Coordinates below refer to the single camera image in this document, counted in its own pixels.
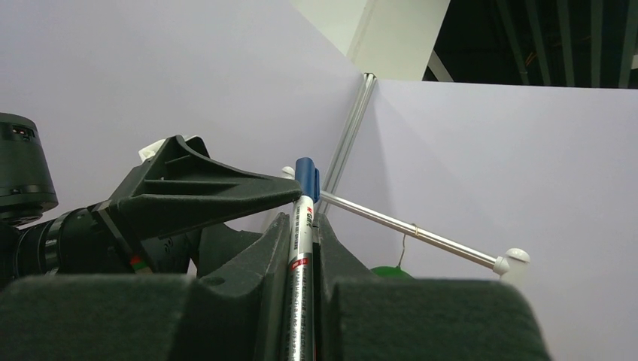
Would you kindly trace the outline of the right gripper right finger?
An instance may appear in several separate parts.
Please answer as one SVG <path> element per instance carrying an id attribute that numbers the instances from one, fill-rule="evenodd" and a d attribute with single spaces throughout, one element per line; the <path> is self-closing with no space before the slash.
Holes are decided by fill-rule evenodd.
<path id="1" fill-rule="evenodd" d="M 314 220 L 320 360 L 548 360 L 527 300 L 499 281 L 383 278 Z"/>

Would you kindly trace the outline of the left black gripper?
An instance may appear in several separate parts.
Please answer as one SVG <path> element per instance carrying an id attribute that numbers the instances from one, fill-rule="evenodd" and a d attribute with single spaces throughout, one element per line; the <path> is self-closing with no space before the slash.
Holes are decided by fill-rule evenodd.
<path id="1" fill-rule="evenodd" d="M 90 212 L 134 272 L 185 274 L 198 258 L 202 278 L 262 236 L 224 222 L 286 205 L 301 194 L 295 180 L 233 168 L 175 135 Z"/>

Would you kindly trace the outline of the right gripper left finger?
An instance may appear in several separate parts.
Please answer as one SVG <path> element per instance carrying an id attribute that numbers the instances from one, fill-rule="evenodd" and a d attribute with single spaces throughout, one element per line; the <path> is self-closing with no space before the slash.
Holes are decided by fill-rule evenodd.
<path id="1" fill-rule="evenodd" d="M 1 294 L 3 360 L 281 360 L 290 218 L 189 275 L 29 277 Z"/>

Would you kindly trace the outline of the white blue whiteboard marker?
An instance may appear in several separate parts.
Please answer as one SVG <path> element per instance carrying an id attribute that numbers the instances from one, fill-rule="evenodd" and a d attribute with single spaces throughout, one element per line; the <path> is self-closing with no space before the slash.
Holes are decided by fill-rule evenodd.
<path id="1" fill-rule="evenodd" d="M 293 205 L 287 261 L 284 360 L 315 359 L 313 221 L 313 200 L 301 196 Z"/>

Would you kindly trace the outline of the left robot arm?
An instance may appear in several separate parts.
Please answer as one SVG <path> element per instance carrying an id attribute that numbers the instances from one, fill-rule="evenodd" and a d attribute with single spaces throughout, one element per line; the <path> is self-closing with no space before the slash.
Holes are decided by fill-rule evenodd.
<path id="1" fill-rule="evenodd" d="M 1 284 L 32 275 L 183 274 L 208 226 L 296 201 L 295 180 L 214 161 L 199 137 L 161 140 L 112 195 L 58 204 L 37 126 L 1 115 Z"/>

